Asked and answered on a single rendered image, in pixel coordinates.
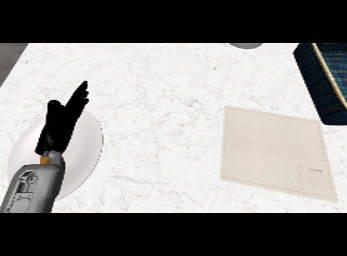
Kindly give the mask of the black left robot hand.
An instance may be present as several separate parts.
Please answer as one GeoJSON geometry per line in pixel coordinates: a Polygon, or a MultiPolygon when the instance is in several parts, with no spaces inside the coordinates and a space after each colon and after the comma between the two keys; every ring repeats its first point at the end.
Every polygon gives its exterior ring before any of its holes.
{"type": "Polygon", "coordinates": [[[65,105],[58,100],[47,102],[44,126],[34,150],[37,155],[46,156],[50,150],[59,153],[66,150],[75,123],[89,103],[87,96],[87,82],[83,82],[65,105]]]}

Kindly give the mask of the beige square placemat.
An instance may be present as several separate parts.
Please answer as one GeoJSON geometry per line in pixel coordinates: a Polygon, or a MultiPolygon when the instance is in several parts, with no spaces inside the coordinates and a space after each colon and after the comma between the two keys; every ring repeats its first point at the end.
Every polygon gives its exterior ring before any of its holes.
{"type": "Polygon", "coordinates": [[[320,122],[226,106],[220,177],[337,202],[320,122]]]}

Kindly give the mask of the dark blue wicker basket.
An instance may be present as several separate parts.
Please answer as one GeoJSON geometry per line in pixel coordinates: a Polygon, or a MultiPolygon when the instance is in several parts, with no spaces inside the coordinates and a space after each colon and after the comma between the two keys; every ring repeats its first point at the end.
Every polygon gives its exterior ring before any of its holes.
{"type": "Polygon", "coordinates": [[[322,123],[347,125],[347,43],[300,43],[292,54],[322,123]]]}

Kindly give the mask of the white round plate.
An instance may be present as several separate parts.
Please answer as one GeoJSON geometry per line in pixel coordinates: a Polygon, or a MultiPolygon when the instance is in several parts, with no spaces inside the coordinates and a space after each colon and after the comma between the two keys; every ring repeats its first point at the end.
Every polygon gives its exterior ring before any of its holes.
{"type": "MultiPolygon", "coordinates": [[[[24,165],[37,164],[34,149],[44,126],[44,116],[28,126],[15,143],[7,161],[7,180],[24,165]]],[[[66,150],[64,151],[65,176],[56,199],[66,197],[87,180],[102,153],[103,133],[97,119],[84,111],[77,120],[66,150]]]]}

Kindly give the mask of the grey round object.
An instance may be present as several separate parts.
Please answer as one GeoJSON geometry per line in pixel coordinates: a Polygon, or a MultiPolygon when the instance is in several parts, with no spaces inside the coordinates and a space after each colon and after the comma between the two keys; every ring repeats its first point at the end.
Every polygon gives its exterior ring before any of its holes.
{"type": "Polygon", "coordinates": [[[263,45],[263,43],[229,43],[229,44],[239,49],[255,49],[263,45]]]}

